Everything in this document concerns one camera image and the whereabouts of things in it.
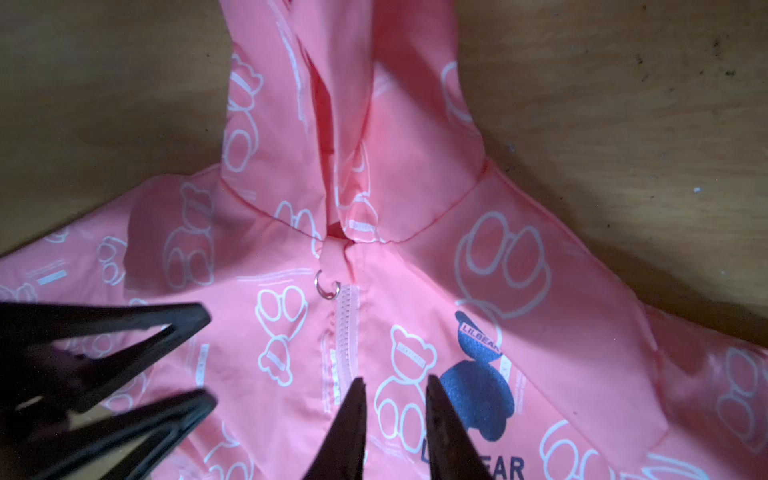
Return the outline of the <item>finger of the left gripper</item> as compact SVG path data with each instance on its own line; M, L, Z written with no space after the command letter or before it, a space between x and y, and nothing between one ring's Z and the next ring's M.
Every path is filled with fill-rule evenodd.
M65 479L129 446L103 479L145 479L217 406L205 389L72 426L68 411L40 399L1 414L1 477Z
M1 304L1 414L49 408L85 413L115 398L128 408L188 393L150 392L184 343L207 327L200 303L95 306L4 301Z

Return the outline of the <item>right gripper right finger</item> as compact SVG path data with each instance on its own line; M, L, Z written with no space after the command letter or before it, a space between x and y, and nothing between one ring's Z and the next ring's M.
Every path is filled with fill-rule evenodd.
M426 428L432 480L490 480L439 378L430 375L426 388Z

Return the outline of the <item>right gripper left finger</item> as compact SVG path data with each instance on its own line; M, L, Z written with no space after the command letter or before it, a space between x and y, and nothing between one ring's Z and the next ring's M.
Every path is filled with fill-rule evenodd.
M353 380L304 480L361 480L367 434L366 385Z

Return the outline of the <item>pink hooded jacket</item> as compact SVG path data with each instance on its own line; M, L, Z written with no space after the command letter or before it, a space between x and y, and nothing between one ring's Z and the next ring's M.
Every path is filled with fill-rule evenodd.
M5 300L199 302L150 376L218 406L158 479L295 479L355 377L428 476L437 376L495 479L763 479L767 352L640 301L487 157L449 1L226 1L220 162L1 261Z

